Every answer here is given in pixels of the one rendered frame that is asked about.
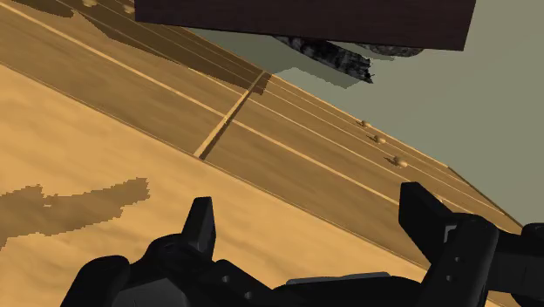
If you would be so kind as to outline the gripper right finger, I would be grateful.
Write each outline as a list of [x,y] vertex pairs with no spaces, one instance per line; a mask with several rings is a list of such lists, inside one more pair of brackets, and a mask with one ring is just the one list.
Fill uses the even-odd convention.
[[520,307],[544,307],[544,222],[516,235],[403,182],[398,223],[431,264],[414,307],[484,307],[489,291]]

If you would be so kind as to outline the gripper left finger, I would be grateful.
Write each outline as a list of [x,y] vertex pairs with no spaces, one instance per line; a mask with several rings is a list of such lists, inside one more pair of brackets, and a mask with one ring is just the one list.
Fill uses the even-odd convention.
[[84,265],[60,307],[282,307],[272,289],[212,259],[215,238],[212,198],[198,197],[182,231],[153,240],[138,261],[103,256]]

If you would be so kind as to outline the black grey mottled slab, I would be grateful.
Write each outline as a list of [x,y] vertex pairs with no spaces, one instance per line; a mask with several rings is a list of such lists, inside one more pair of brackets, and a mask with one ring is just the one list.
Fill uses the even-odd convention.
[[[322,65],[327,65],[338,72],[368,84],[373,83],[373,74],[370,73],[371,60],[359,53],[321,39],[284,36],[274,36],[274,39]],[[417,56],[424,50],[424,48],[381,44],[357,43],[357,45],[371,53],[389,58],[410,58]]]

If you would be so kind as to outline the dark brown robot stand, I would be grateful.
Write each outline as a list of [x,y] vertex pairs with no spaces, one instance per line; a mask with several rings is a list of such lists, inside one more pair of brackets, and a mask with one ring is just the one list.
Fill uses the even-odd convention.
[[462,51],[476,0],[133,0],[139,22]]

